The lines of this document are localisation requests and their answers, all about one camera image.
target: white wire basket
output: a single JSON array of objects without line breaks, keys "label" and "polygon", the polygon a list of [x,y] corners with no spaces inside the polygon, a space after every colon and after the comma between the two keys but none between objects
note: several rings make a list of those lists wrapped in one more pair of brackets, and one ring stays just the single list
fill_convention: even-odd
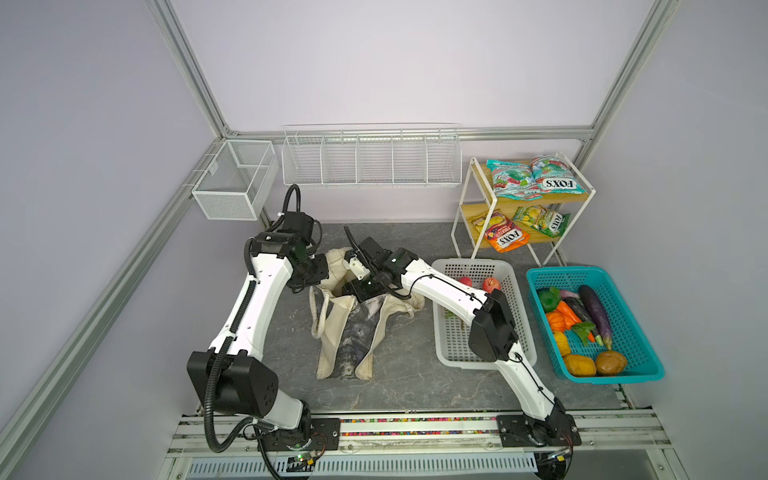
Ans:
[{"label": "white wire basket", "polygon": [[192,194],[211,220],[258,220],[279,169],[271,141],[226,140]]},{"label": "white wire basket", "polygon": [[[432,268],[457,280],[468,276],[472,279],[474,288],[481,288],[483,280],[489,276],[497,279],[509,302],[509,309],[515,321],[515,333],[518,335],[525,358],[532,366],[535,365],[536,346],[533,343],[531,326],[528,324],[528,315],[525,314],[525,305],[512,265],[502,260],[486,258],[448,258],[435,260]],[[432,302],[432,305],[435,314],[435,348],[440,363],[462,369],[496,369],[493,362],[486,362],[469,349],[469,326],[453,312],[435,302]]]},{"label": "white wire basket", "polygon": [[371,128],[300,131],[296,126],[285,127],[283,182],[302,187],[455,186],[462,182],[458,126]]}]

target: gray marble tabletop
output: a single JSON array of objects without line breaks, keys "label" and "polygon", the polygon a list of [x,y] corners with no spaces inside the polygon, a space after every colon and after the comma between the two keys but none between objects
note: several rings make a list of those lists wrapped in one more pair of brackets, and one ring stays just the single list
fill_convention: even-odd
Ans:
[{"label": "gray marble tabletop", "polygon": [[[450,223],[361,223],[350,228],[358,242],[370,236],[385,248],[405,247],[431,263],[438,258],[455,257],[451,226]],[[324,225],[323,230],[321,252],[349,246],[342,225]],[[456,237],[462,255],[468,257],[472,250],[463,227],[457,230]],[[478,256],[504,260],[515,269],[538,354],[534,368],[565,408],[620,408],[611,386],[578,384],[555,376],[531,307],[525,300],[528,295],[525,272],[536,267],[528,249],[509,253],[485,249],[480,250]],[[390,317],[386,338],[374,350],[372,380],[315,378],[320,343],[310,331],[308,295],[306,290],[295,295],[289,290],[283,291],[266,335],[263,361],[279,376],[280,388],[307,401],[313,411],[520,409],[520,403],[500,373],[452,368],[439,362],[429,300],[413,318]]]}]

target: snack package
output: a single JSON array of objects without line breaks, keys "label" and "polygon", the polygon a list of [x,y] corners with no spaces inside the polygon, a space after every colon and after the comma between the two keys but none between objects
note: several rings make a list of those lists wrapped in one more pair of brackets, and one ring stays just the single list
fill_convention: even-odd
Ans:
[{"label": "snack package", "polygon": [[[469,219],[469,222],[475,226],[479,232],[485,223],[485,214],[478,215]],[[512,220],[509,220],[498,210],[494,210],[491,219],[488,221],[488,229],[485,231],[485,239],[499,253],[514,250],[522,247],[531,238],[526,232],[520,230]]]},{"label": "snack package", "polygon": [[576,181],[565,162],[541,155],[531,162],[533,178],[543,194],[582,194],[586,190]]},{"label": "snack package", "polygon": [[491,170],[493,193],[497,197],[515,200],[541,198],[541,191],[533,178],[530,165],[498,160],[489,160],[485,165]]},{"label": "snack package", "polygon": [[565,232],[565,227],[568,226],[568,219],[570,217],[571,214],[559,214],[554,210],[537,205],[535,207],[518,208],[514,220],[548,237],[555,238]]}]

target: apple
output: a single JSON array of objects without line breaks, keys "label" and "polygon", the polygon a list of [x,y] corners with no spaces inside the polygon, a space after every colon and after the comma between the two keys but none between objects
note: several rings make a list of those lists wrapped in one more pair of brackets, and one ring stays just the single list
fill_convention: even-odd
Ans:
[{"label": "apple", "polygon": [[489,276],[488,278],[482,281],[482,289],[490,293],[494,290],[501,290],[502,285],[494,277]]}]

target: teal plastic basket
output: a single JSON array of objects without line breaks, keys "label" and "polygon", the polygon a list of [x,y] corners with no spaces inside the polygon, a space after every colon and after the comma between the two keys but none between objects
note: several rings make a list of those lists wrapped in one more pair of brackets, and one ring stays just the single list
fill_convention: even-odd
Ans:
[{"label": "teal plastic basket", "polygon": [[[538,328],[544,337],[547,353],[558,377],[576,383],[594,383],[595,385],[642,383],[664,377],[664,368],[659,358],[605,270],[596,266],[553,266],[531,269],[526,277],[528,278],[528,285],[531,287],[528,299],[533,306]],[[573,376],[566,370],[565,363],[560,357],[560,351],[554,341],[554,336],[536,292],[550,286],[578,292],[578,287],[582,285],[592,287],[600,298],[614,331],[614,350],[627,357],[627,368],[619,375]],[[599,346],[597,343],[583,346],[581,340],[571,331],[566,331],[565,336],[568,338],[568,345],[571,346],[572,353],[595,359],[600,352],[606,350],[605,347]]]}]

